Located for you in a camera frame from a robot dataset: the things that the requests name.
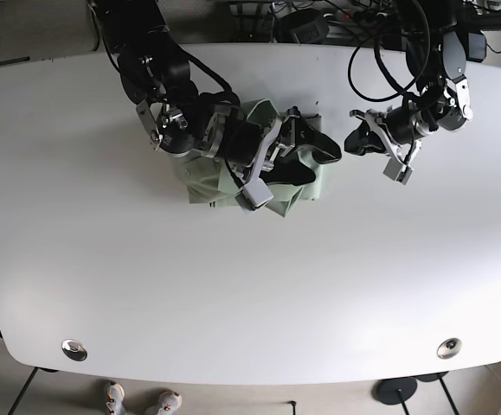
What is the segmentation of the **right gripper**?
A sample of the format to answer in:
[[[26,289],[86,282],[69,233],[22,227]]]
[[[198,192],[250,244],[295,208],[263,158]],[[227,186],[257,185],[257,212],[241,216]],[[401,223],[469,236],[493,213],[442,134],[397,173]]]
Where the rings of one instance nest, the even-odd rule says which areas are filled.
[[[237,204],[245,211],[253,212],[264,207],[273,199],[268,185],[298,184],[298,157],[296,155],[296,120],[302,118],[297,106],[286,110],[280,130],[273,142],[266,146],[264,161],[260,165],[256,181],[248,181],[252,168],[258,161],[260,145],[267,129],[265,125],[229,116],[219,147],[219,184],[221,186],[242,186],[236,195]]]

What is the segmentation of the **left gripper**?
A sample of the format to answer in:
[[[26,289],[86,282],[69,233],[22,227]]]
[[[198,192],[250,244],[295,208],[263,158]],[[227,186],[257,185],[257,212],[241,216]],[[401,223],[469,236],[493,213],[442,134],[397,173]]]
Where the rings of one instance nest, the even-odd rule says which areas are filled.
[[[369,109],[351,110],[350,116],[368,125],[375,125],[383,151],[390,157],[383,174],[394,182],[406,185],[414,173],[411,162],[421,149],[423,134],[418,131],[421,114],[413,103],[402,103],[379,112]]]

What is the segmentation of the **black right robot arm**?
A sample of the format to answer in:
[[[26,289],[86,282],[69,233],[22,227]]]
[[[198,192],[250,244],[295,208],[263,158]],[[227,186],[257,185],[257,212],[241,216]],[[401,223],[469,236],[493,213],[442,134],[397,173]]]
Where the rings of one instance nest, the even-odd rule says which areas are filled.
[[[253,121],[218,73],[171,37],[156,1],[90,1],[106,55],[152,144],[224,167],[249,210],[273,200],[262,178],[280,152],[282,117]]]

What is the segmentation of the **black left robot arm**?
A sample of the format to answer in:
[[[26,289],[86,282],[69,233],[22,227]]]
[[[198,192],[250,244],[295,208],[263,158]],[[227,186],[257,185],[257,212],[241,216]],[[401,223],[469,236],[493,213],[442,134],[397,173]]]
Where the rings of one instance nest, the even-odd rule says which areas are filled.
[[[450,1],[395,1],[373,37],[377,67],[393,89],[385,100],[401,105],[384,112],[351,111],[361,124],[345,139],[345,152],[388,157],[384,175],[405,184],[422,140],[439,129],[456,131],[473,118],[467,55],[458,34],[458,18]],[[382,60],[382,38],[397,32],[404,41],[406,64],[413,79],[402,86]]]

